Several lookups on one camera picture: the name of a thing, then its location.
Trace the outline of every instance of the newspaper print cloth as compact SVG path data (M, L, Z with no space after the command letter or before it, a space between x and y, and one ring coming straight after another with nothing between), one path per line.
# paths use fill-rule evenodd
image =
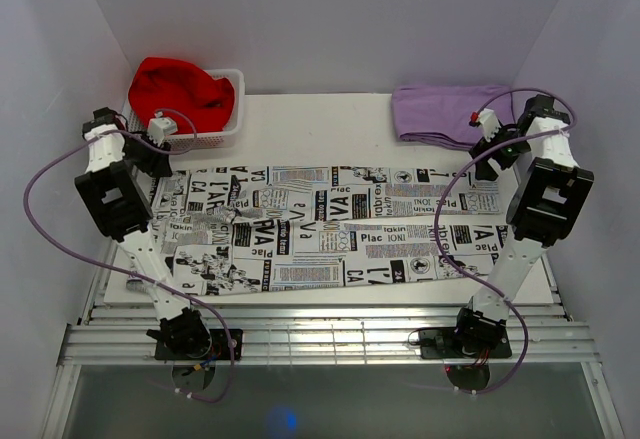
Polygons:
M380 167L216 167L154 181L152 229L182 289L226 295L461 277L429 225L354 220L432 215L453 171ZM498 214L495 183L466 174L445 214ZM505 226L441 226L456 263L488 275ZM143 290L138 279L127 287Z

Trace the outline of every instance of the glass panel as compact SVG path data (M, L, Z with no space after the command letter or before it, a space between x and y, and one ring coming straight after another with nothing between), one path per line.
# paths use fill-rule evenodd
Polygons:
M493 377L508 370L492 365ZM218 366L213 392L227 370ZM207 405L150 384L169 368L83 367L65 437L603 437L580 364L527 364L481 397L447 386L442 366L243 367L229 397Z

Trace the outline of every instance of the purple towel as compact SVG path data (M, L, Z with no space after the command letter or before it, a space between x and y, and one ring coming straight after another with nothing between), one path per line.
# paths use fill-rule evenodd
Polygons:
M468 151L482 137L480 128L469 126L471 113L507 86L402 86L391 96L393 122L401 141ZM511 95L489 106L503 124L514 122Z

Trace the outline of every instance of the red cloth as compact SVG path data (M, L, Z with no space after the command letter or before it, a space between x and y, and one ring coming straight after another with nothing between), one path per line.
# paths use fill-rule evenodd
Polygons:
M166 107L191 119L198 132L220 132L231 118L234 101L228 79L213 79L193 64L160 57L142 61L129 89L131 108L147 127L155 110ZM163 115L176 121L177 134L192 134L177 114Z

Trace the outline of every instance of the white tabletop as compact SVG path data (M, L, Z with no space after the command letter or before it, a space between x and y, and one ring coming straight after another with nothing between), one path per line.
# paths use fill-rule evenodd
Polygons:
M457 169L467 153L395 138L388 94L301 94L247 96L244 129L234 147L193 151L172 157L176 169L204 169L216 165L335 165L434 167ZM506 211L517 185L512 171L498 181L502 210ZM389 218L383 222L432 223L432 216ZM442 224L501 225L504 215L442 216ZM115 263L128 267L119 252ZM478 289L468 279L419 284L365 286L306 291L207 296L215 304L283 305L444 305L464 304ZM146 294L127 291L125 277L113 273L105 303L143 304ZM549 282L538 261L514 301L516 304L551 304Z

